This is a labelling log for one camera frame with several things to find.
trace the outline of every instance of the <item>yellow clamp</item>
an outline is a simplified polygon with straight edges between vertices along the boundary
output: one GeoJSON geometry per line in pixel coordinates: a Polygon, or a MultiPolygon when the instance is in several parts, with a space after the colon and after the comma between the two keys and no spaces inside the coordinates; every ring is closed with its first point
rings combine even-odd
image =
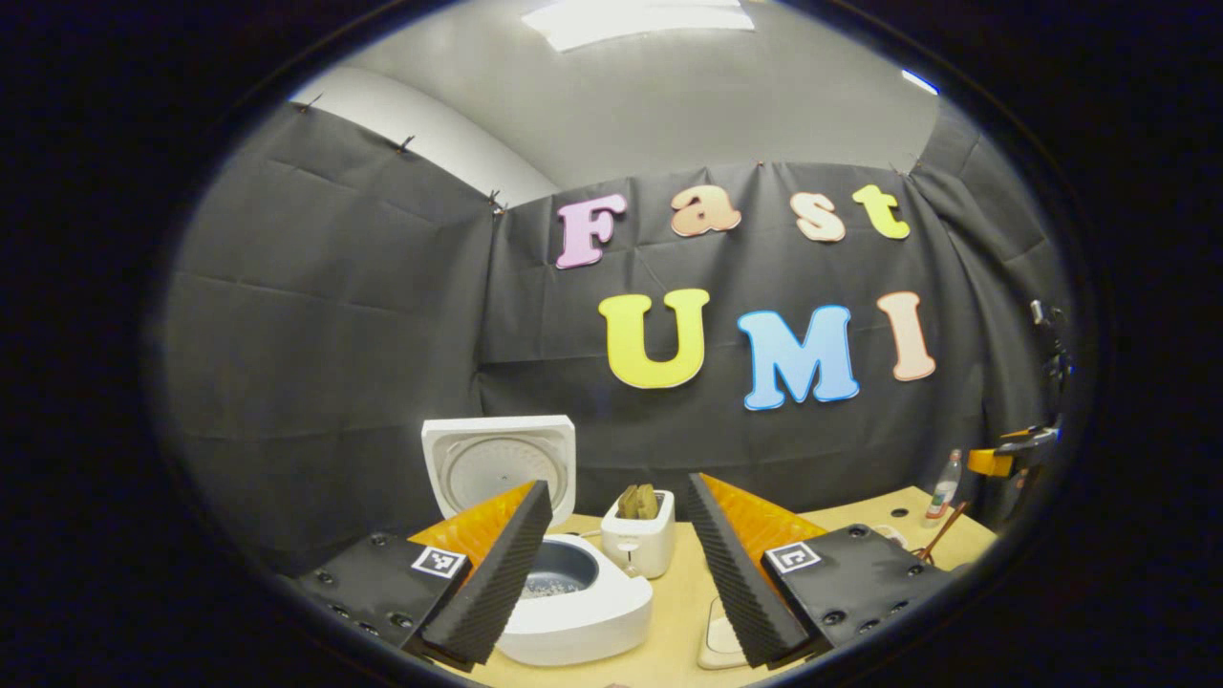
{"type": "Polygon", "coordinates": [[[1008,478],[1015,457],[996,457],[993,450],[972,450],[969,452],[969,470],[982,475],[1008,478]]]}

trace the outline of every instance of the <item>plastic bottle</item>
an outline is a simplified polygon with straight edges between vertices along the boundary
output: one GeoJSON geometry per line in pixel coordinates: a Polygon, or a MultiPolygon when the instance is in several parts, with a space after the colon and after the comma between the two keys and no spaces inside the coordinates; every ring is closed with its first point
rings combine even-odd
{"type": "Polygon", "coordinates": [[[955,489],[960,485],[960,451],[951,450],[951,456],[943,467],[943,473],[938,475],[938,483],[934,484],[934,497],[926,510],[926,518],[922,519],[922,525],[926,528],[934,528],[939,519],[947,516],[951,499],[955,497],[955,489]]]}

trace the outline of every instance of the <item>table surface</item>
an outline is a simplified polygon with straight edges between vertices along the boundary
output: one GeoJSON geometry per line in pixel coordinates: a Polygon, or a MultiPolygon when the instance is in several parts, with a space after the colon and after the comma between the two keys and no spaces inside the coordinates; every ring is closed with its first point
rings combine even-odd
{"type": "MultiPolygon", "coordinates": [[[[938,528],[927,529],[922,525],[922,514],[929,501],[928,494],[906,488],[852,505],[800,516],[826,530],[837,530],[854,523],[872,528],[889,525],[909,541],[910,550],[916,550],[928,545],[938,533],[938,528]],[[907,510],[909,513],[893,517],[892,512],[895,510],[907,510]]],[[[598,530],[600,521],[602,517],[575,514],[548,533],[588,533],[598,530]]],[[[598,535],[588,540],[596,547],[599,546],[598,535]]],[[[938,568],[950,571],[975,561],[993,541],[992,532],[961,516],[934,547],[934,562],[938,568]]],[[[711,604],[718,596],[718,590],[704,565],[704,554],[691,523],[675,524],[675,555],[670,568],[652,579],[651,584],[654,587],[654,599],[649,634],[643,644],[627,653],[578,665],[536,667],[519,664],[494,650],[487,665],[476,665],[465,676],[494,688],[605,688],[613,683],[627,688],[730,688],[802,666],[802,662],[793,662],[774,671],[763,666],[750,668],[746,665],[712,671],[697,666],[697,653],[704,643],[711,604]]]]}

